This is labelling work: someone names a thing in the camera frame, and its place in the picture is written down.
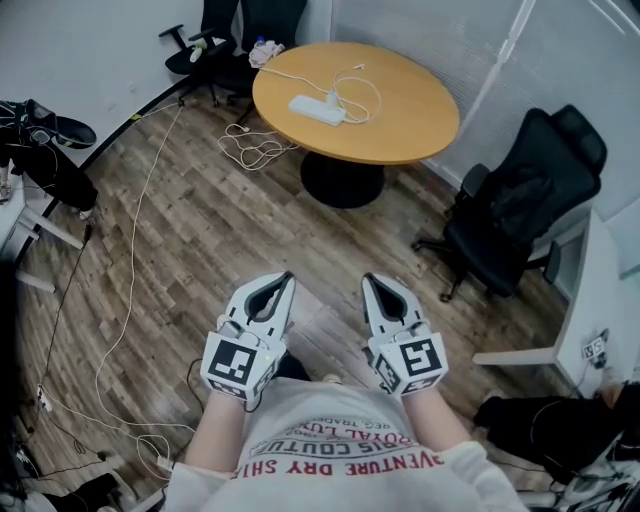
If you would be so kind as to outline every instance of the electrical outlet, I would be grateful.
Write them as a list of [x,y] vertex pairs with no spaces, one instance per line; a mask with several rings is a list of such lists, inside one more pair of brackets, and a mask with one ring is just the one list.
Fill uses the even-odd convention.
[[44,391],[42,390],[42,386],[38,385],[38,402],[40,403],[40,406],[47,412],[51,412],[53,411],[53,404],[51,403],[51,400],[49,400],[47,398],[47,395],[44,394]]

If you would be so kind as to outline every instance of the sneaker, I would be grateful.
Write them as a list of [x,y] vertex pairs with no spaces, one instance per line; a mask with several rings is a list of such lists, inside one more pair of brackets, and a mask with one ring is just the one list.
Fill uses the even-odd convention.
[[328,382],[330,384],[342,384],[342,379],[335,373],[328,373],[322,378],[322,382]]

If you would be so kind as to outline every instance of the black table base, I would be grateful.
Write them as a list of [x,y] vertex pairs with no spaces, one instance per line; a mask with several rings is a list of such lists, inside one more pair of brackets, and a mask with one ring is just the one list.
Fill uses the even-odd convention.
[[382,165],[345,162],[309,152],[300,178],[315,199],[333,208],[358,208],[376,199],[384,187]]

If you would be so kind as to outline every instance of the charging cable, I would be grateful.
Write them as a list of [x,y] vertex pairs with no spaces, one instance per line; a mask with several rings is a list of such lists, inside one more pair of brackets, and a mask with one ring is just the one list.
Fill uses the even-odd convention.
[[[295,75],[289,75],[287,73],[283,73],[282,71],[278,71],[272,68],[261,68],[260,71],[264,71],[266,73],[271,73],[273,75],[278,75],[278,76],[282,76],[284,78],[291,78],[292,80],[300,80],[301,82],[305,82],[307,84],[309,84],[311,87],[313,87],[314,89],[324,93],[327,95],[327,104],[329,106],[332,107],[341,107],[345,110],[347,117],[345,118],[345,123],[350,123],[350,124],[363,124],[363,123],[368,123],[369,121],[372,121],[373,119],[375,119],[378,114],[380,113],[380,110],[382,109],[382,96],[380,95],[380,91],[378,90],[378,88],[375,86],[375,84],[373,82],[370,82],[369,80],[365,80],[364,78],[360,78],[358,76],[343,76],[340,77],[340,75],[342,73],[345,73],[347,71],[351,71],[351,70],[363,70],[365,68],[364,64],[358,64],[357,66],[353,66],[351,68],[345,68],[342,69],[340,71],[338,71],[335,75],[333,75],[333,87],[331,88],[331,90],[326,90],[323,89],[322,87],[317,86],[316,84],[314,84],[311,80],[308,80],[307,78],[301,77],[301,76],[295,76]],[[365,107],[364,105],[360,104],[360,103],[356,103],[355,101],[352,100],[348,100],[344,97],[342,97],[340,95],[340,93],[338,92],[338,84],[343,83],[343,82],[347,82],[349,80],[353,80],[353,81],[357,81],[357,82],[361,82],[364,83],[368,86],[370,86],[373,91],[376,94],[376,97],[378,99],[378,105],[375,109],[375,111],[373,112],[373,114],[371,112],[369,112],[369,109],[367,107]],[[356,117],[355,115],[353,115],[351,112],[349,112],[345,106],[345,104],[347,105],[352,105],[360,110],[362,110],[362,112],[364,112],[364,117]]]
[[[242,133],[237,135],[232,135],[230,133],[232,128],[239,129]],[[222,152],[235,161],[240,167],[245,169],[246,171],[258,171],[262,169],[265,165],[267,165],[274,158],[278,158],[280,155],[286,153],[287,151],[291,151],[292,149],[298,149],[298,145],[289,144],[288,146],[283,146],[280,142],[273,139],[267,139],[262,144],[258,146],[242,146],[238,139],[243,137],[249,137],[251,135],[258,136],[269,136],[275,135],[277,132],[252,132],[246,126],[240,126],[239,124],[230,124],[224,130],[224,135],[218,139],[218,146],[222,150]],[[225,147],[222,145],[222,142],[225,140],[231,139],[236,143],[238,149],[240,150],[240,158],[233,156],[229,153]],[[256,158],[253,161],[247,162],[245,160],[245,153],[255,154]]]

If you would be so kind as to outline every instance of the desk leg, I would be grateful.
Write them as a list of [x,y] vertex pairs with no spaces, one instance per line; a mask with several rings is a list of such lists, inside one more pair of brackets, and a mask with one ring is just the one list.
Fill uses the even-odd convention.
[[473,362],[487,366],[526,366],[534,364],[553,364],[554,349],[536,348],[533,350],[514,350],[512,352],[486,352],[475,354]]
[[27,274],[22,270],[16,271],[16,280],[45,292],[54,293],[56,291],[56,287],[49,281]]
[[309,194],[321,203],[333,208],[359,208],[382,192],[384,167],[309,152],[302,161],[300,178]]
[[42,229],[46,229],[52,235],[55,235],[61,240],[64,240],[65,242],[67,242],[68,244],[73,245],[76,249],[82,249],[82,242],[78,240],[75,236],[71,235],[70,233],[67,233],[63,229],[60,229],[53,222],[43,217],[42,215],[38,215],[28,206],[25,207],[25,209],[23,210],[23,215],[26,215],[32,222],[35,222],[36,224],[41,226]]

